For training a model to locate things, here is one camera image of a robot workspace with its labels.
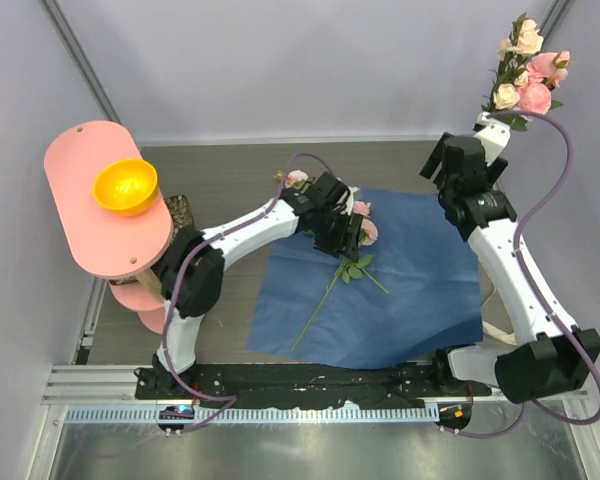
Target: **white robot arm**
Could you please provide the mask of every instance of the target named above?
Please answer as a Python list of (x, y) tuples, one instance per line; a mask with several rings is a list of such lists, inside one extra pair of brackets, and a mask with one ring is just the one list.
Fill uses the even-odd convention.
[[(499, 291), (513, 323), (518, 347), (485, 343), (451, 348), (446, 352), (450, 375), (458, 380), (496, 386), (514, 403), (580, 388), (588, 369), (546, 317), (516, 255), (524, 255), (544, 298), (552, 303), (554, 312), (593, 360), (600, 352), (600, 338), (595, 330), (578, 329), (551, 292), (524, 241), (520, 250), (514, 251), (516, 213), (504, 193), (493, 189), (507, 165), (500, 154), (509, 140), (509, 126), (482, 114), (475, 129), (478, 132), (472, 137), (444, 134), (421, 175), (432, 178), (440, 167), (434, 179), (440, 191), (440, 204)], [(192, 229), (188, 239), (184, 238), (187, 232), (180, 232), (160, 273), (163, 293), (169, 299), (182, 259), (200, 242), (218, 239), (196, 257), (195, 267), (189, 268), (186, 285), (178, 297), (177, 314), (167, 333), (175, 372), (181, 373), (194, 364), (202, 316), (217, 301), (222, 272), (242, 256), (276, 239), (310, 229), (316, 234), (315, 248), (356, 259), (362, 218), (352, 213), (352, 206), (351, 190), (325, 173), (302, 192), (284, 190), (280, 201), (266, 216), (238, 231), (222, 234), (262, 214), (267, 206), (220, 227), (203, 232)], [(166, 367), (162, 348), (157, 357)]]
[(504, 193), (493, 185), (507, 166), (500, 158), (509, 141), (509, 126), (483, 113), (473, 137), (444, 134), (421, 171), (439, 189), (447, 219), (476, 253), (500, 293), (511, 318), (518, 348), (499, 342), (450, 349), (449, 370), (454, 378), (500, 388), (514, 403), (578, 389), (589, 370), (529, 285), (518, 258), (525, 259), (542, 297), (595, 361), (600, 337), (581, 331), (562, 307), (533, 260), (524, 239), (515, 249), (516, 212)]

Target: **blue cloth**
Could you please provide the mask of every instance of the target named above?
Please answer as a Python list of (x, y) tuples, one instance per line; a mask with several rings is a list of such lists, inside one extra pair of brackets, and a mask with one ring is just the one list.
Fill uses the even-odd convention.
[(378, 240), (369, 278), (338, 280), (294, 351), (340, 261), (304, 234), (272, 245), (247, 348), (345, 368), (383, 368), (482, 340), (478, 259), (432, 195), (365, 188)]

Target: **yellow bowl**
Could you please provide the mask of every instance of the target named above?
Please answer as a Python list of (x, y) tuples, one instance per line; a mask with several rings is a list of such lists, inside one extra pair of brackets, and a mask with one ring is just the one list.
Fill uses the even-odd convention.
[(125, 158), (107, 166), (93, 182), (93, 196), (107, 210), (138, 215), (158, 195), (158, 172), (141, 158)]

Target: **pink oval platform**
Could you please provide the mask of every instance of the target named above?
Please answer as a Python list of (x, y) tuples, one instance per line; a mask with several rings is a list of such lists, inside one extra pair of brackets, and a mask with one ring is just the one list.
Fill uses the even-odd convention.
[(107, 165), (141, 158), (129, 132), (117, 123), (88, 122), (51, 144), (44, 169), (73, 258), (102, 278), (124, 278), (149, 268), (166, 250), (172, 220), (162, 194), (144, 213), (123, 217), (93, 198), (93, 182)]
[(164, 308), (150, 312), (138, 312), (140, 321), (153, 333), (161, 334), (164, 330), (165, 312)]
[(127, 283), (125, 285), (112, 285), (110, 283), (109, 287), (115, 299), (123, 307), (133, 312), (151, 312), (158, 308), (163, 308), (164, 302), (156, 300), (149, 290), (139, 282)]

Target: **metal floor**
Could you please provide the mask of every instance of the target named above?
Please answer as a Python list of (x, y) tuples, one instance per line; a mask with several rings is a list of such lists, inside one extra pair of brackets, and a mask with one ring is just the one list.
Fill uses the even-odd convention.
[[(434, 144), (412, 141), (156, 147), (145, 148), (142, 154), (156, 166), (162, 193), (186, 195), (196, 227), (205, 228), (263, 205), (273, 195), (273, 175), (299, 151), (322, 155), (350, 185), (432, 193), (432, 183), (418, 172)], [(314, 174), (323, 170), (312, 159), (301, 159), (297, 167)], [(268, 253), (267, 248), (253, 252), (225, 273), (220, 301), (202, 322), (196, 346), (199, 362), (291, 361), (245, 350)], [(483, 299), (492, 288), (483, 274)], [(497, 293), (485, 304), (483, 316), (511, 331)], [(150, 362), (158, 343), (158, 335), (145, 328), (135, 313), (118, 304), (107, 288), (89, 363), (144, 365)]]
[[(476, 404), (471, 430), (497, 431), (519, 406)], [(66, 425), (51, 479), (576, 480), (569, 426), (537, 408), (511, 434), (473, 440), (430, 424), (210, 426), (165, 438), (155, 425)], [(148, 436), (143, 445), (130, 447)], [(94, 454), (121, 452), (112, 459)]]

